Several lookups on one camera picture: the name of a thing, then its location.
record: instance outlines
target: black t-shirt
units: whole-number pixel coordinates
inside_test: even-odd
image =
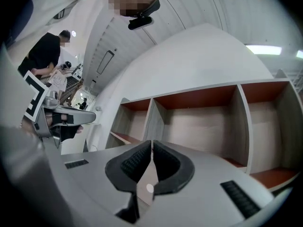
[[[28,58],[34,61],[36,69],[44,69],[52,62],[58,64],[60,56],[60,38],[51,33],[45,34],[30,50]]]
[[[83,103],[80,105],[79,109],[84,110],[85,106],[86,106],[86,102],[83,102]]]

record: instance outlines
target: white wall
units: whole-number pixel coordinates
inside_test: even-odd
[[[174,35],[134,60],[97,97],[101,126],[91,137],[104,149],[123,97],[129,100],[205,85],[269,79],[264,64],[241,42],[211,25]]]
[[[161,8],[151,14],[154,23],[144,27],[144,30],[136,30],[136,33],[140,31],[148,34],[150,41],[159,44],[182,30],[209,23],[231,34],[243,44],[281,46],[281,56],[268,56],[264,59],[260,57],[272,74],[276,74],[280,68],[292,72],[297,70],[298,65],[294,58],[295,53],[303,49],[303,38],[298,26],[279,0],[159,1]],[[128,65],[120,62],[126,61],[125,54],[136,58],[138,52],[143,52],[142,43],[134,40],[136,34],[125,32],[128,23],[123,20],[130,18],[119,19],[119,25],[115,24],[118,20],[112,18],[113,15],[106,11],[101,12],[92,29],[85,53],[83,78],[84,83],[90,85],[91,80],[96,80],[94,77],[105,54],[104,50],[118,48],[111,65],[96,80],[96,88],[100,89]]]

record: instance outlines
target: small black vent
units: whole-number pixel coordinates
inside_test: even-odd
[[[260,208],[234,181],[225,182],[220,185],[245,218],[249,218],[260,211]]]
[[[82,165],[85,165],[85,164],[88,164],[89,162],[87,160],[79,160],[79,161],[73,161],[73,162],[69,162],[69,163],[65,163],[65,166],[67,169],[71,169],[71,168],[74,168],[74,167],[78,167],[78,166],[82,166]]]

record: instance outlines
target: ceiling light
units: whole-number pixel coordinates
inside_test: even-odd
[[[297,57],[303,59],[303,51],[298,51]]]
[[[147,189],[148,192],[153,193],[153,185],[147,184],[146,189]]]
[[[254,54],[264,54],[264,55],[279,55],[281,54],[282,48],[277,46],[268,45],[247,45]]]
[[[112,53],[111,51],[107,51],[105,53],[105,56],[103,57],[100,65],[98,67],[97,73],[102,74],[102,72],[105,70],[106,66],[109,64],[109,62],[114,57],[114,55],[115,54]]]

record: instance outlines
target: white ceiling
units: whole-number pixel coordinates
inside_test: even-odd
[[[160,0],[160,3],[161,8],[151,15],[154,24],[136,31],[128,30],[128,18],[106,8],[101,10],[86,46],[85,85],[95,80],[95,89],[102,90],[146,50],[202,23],[222,29],[244,44],[282,46],[281,56],[286,58],[292,58],[302,48],[299,29],[277,0]],[[115,56],[99,75],[97,69],[108,50]]]
[[[58,35],[65,29],[76,31],[76,37],[71,36],[71,42],[64,50],[72,56],[80,54],[83,60],[89,35],[102,8],[102,0],[80,0],[71,10],[69,16],[54,24],[49,32]]]

